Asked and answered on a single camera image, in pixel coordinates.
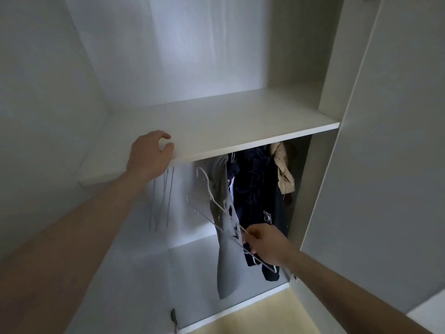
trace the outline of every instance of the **clothing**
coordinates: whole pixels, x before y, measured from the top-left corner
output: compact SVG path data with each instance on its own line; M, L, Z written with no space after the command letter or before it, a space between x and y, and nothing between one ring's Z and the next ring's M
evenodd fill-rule
M221 227L226 234L230 234L233 239L242 245L241 232L238 218L228 187L226 163L227 155L214 158L209 172L210 191L215 201L227 211L232 218L214 203L210 202L210 211L214 222ZM246 265L243 259L243 250L227 235L216 228L219 242L218 268L217 268L217 288L220 299L227 298L236 291L244 276L247 274Z
M270 223L286 236L286 211L283 196L278 188L277 167L267 150L268 148L263 146L238 151L236 166L227 168L230 175L235 175L233 184L235 210L244 228L252 224ZM250 254L246 254L245 259L248 266L259 264L259 261L254 262ZM262 271L268 281L277 281L280 277L278 267L277 273L271 272L264 266Z
M294 177L290 173L287 166L289 165L286 148L284 142L279 141L270 145L270 156L274 158L274 162L278 171L278 187L283 195L295 191Z

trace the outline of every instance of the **person's right arm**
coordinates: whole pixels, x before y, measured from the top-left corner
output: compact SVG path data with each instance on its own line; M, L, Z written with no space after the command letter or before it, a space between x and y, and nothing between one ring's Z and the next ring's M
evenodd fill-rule
M288 268L348 333L430 333L402 312L296 248L275 226L254 224L243 234L253 253Z

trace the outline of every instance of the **wardrobe shelf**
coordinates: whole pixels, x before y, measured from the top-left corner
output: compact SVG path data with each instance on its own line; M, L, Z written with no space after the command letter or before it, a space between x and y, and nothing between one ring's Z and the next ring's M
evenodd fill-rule
M338 128L337 120L317 110L321 89L321 83L304 83L114 113L77 179L91 185L118 177L125 170L131 143L157 129L172 136L174 166Z

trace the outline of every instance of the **wardrobe door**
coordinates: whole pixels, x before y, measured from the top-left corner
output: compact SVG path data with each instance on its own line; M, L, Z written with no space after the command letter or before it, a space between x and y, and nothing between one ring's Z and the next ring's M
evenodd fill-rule
M445 0L382 0L302 250L403 312L445 286Z

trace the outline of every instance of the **person's left arm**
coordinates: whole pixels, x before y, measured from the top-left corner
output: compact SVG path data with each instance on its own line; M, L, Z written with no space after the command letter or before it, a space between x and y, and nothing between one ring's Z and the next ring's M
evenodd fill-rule
M0 333L63 333L144 185L167 168L163 131L133 143L127 171L0 263Z

